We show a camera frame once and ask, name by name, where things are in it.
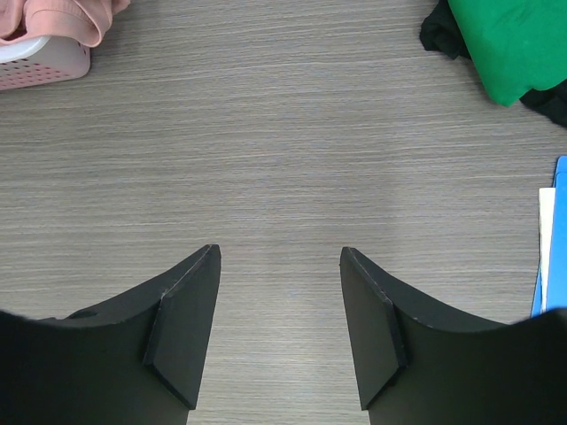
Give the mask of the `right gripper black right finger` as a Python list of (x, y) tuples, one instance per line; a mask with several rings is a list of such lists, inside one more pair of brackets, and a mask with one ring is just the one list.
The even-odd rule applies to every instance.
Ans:
[(371, 423), (565, 423), (563, 309), (491, 321), (404, 283), (351, 247), (341, 251), (340, 277)]

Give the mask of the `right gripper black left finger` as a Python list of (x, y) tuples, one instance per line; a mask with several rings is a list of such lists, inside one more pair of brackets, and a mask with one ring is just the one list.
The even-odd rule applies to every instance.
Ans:
[(221, 277), (208, 244), (64, 319), (1, 314), (4, 424), (184, 424), (198, 402)]

